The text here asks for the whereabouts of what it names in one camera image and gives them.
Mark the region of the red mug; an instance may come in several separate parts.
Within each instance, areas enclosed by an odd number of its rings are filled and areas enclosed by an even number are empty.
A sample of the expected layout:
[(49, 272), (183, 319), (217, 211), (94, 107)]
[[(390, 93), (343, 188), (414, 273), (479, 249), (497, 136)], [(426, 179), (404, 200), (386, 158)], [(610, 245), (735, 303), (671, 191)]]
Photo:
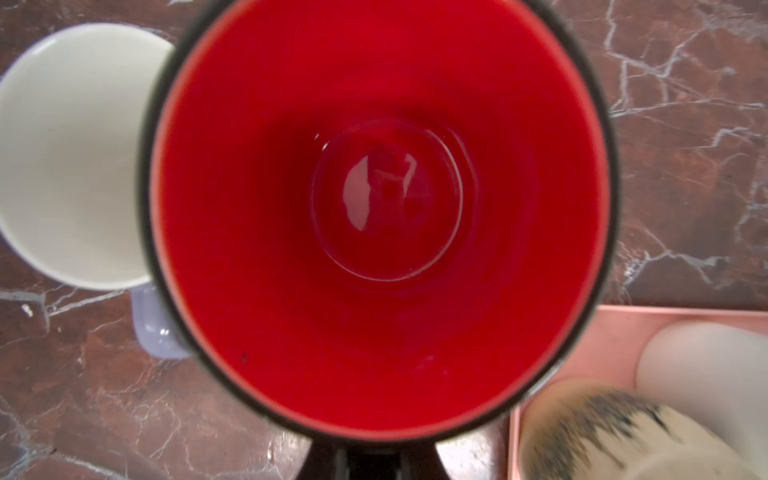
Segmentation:
[(151, 99), (139, 211), (193, 354), (309, 438), (301, 479), (442, 479), (561, 367), (619, 162), (540, 1), (214, 1)]

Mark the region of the lavender purple mug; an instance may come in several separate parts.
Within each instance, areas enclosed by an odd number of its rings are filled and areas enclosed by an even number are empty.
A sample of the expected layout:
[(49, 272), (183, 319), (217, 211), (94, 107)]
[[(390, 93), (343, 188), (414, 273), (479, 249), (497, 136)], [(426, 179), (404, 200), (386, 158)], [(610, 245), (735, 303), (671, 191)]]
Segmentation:
[(146, 30), (96, 23), (29, 47), (1, 80), (1, 232), (46, 276), (125, 290), (139, 344), (189, 358), (145, 262), (140, 137), (172, 45)]

